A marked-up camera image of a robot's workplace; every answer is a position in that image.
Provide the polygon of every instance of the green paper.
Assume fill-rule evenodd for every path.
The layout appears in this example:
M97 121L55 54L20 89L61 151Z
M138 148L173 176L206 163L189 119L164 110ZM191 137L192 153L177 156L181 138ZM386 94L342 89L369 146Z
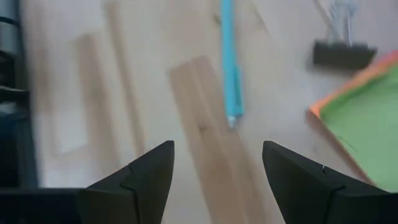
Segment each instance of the green paper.
M320 117L378 187L398 192L398 66L341 94Z

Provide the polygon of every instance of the pen tip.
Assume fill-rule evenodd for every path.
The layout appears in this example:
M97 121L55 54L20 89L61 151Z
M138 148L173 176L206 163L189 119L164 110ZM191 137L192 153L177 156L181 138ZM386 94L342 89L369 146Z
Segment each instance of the pen tip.
M236 118L234 116L228 116L228 126L230 129L235 127Z

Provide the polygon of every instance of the table surface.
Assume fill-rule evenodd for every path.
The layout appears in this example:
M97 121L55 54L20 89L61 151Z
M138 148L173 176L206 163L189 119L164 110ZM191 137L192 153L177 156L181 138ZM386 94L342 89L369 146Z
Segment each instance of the table surface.
M264 140L362 179L306 113L351 77L310 66L313 41L324 39L330 25L329 3L235 0L246 103L236 131L261 202L256 223L283 223L262 165ZM218 4L24 1L42 186L86 187L171 139L176 156L164 222L219 222L169 82L170 69L201 55L221 82ZM354 39L377 47L377 57L398 49L397 11L394 0L358 2Z

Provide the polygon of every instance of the blue pen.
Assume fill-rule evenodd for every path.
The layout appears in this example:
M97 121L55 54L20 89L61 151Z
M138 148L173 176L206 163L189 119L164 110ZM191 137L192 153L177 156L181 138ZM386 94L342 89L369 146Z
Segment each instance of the blue pen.
M232 129L243 115L240 69L236 64L233 0L221 0L221 33L224 71L224 106L228 125Z

